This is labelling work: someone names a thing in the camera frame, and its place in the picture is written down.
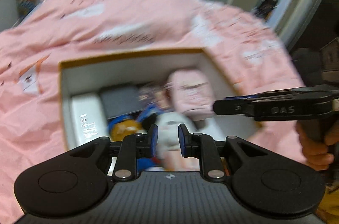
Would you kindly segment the right human hand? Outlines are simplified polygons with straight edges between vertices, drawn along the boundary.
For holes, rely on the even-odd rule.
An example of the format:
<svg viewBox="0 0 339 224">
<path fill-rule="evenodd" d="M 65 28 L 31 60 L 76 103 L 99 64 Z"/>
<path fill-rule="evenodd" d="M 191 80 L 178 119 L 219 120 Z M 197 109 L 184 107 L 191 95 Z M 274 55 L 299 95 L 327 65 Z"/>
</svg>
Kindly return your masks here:
<svg viewBox="0 0 339 224">
<path fill-rule="evenodd" d="M 306 158 L 306 164 L 316 171 L 327 170 L 334 162 L 334 155 L 329 153 L 329 147 L 338 143 L 338 122 L 327 133 L 324 143 L 310 139 L 299 121 L 295 128 L 299 134 L 299 142 L 302 146 L 302 154 Z"/>
</svg>

